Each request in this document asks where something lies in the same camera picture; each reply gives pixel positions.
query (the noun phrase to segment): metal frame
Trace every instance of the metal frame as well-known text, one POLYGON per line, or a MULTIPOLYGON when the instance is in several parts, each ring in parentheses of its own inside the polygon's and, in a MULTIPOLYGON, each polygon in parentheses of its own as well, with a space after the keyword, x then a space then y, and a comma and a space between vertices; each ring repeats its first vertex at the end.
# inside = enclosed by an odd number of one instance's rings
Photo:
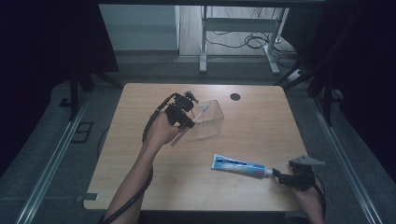
POLYGON ((199 62, 200 73, 206 72, 206 32, 207 31, 230 31, 230 32, 260 32, 272 33, 268 46, 264 46, 263 50, 271 66, 272 73, 279 75, 279 69, 276 60, 272 54, 274 44, 276 42, 277 33, 282 23, 285 8, 281 8, 277 18, 274 19, 243 19, 243 18, 208 18, 207 6, 204 6, 202 17, 202 43, 199 62))

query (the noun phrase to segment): table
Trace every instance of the table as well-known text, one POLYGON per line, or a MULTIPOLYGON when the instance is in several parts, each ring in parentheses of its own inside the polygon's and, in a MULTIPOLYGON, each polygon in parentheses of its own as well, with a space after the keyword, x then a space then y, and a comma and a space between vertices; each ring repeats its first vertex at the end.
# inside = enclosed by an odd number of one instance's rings
POLYGON ((107 209, 141 148, 144 127, 171 93, 192 91, 200 102, 218 100, 224 114, 220 134, 166 145, 154 162, 143 210, 298 211, 287 187, 274 178, 256 179, 210 169, 214 154, 251 161, 288 173, 288 161, 306 154, 285 93, 275 86, 127 84, 112 120, 88 193, 88 209, 107 209), (238 93, 239 101, 230 95, 238 93))

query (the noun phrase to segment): clear box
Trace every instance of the clear box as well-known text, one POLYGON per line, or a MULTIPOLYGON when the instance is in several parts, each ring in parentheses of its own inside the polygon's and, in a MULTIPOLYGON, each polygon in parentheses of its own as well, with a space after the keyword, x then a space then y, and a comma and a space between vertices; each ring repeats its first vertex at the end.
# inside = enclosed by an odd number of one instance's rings
POLYGON ((192 118, 195 119, 207 104, 209 104, 209 108, 195 121, 195 125, 191 129, 195 138, 205 138, 220 133, 224 115, 217 100, 195 105, 192 109, 192 118))

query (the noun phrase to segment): blue toothpaste tube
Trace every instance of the blue toothpaste tube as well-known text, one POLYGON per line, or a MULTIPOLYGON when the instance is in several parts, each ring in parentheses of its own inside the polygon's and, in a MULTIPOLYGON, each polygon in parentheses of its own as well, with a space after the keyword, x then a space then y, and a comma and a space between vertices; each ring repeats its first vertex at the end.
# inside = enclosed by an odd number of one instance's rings
POLYGON ((268 177, 273 173, 271 169, 267 169, 264 165, 238 161, 218 154, 213 157, 212 170, 249 175, 256 178, 268 177))

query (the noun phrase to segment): dark background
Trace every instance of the dark background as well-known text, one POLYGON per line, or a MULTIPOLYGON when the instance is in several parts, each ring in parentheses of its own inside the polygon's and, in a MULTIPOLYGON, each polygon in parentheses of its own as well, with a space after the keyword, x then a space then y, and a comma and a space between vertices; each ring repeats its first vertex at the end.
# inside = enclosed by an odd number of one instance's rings
POLYGON ((8 1, 0 4, 0 174, 19 153, 72 71, 118 71, 97 4, 8 1))

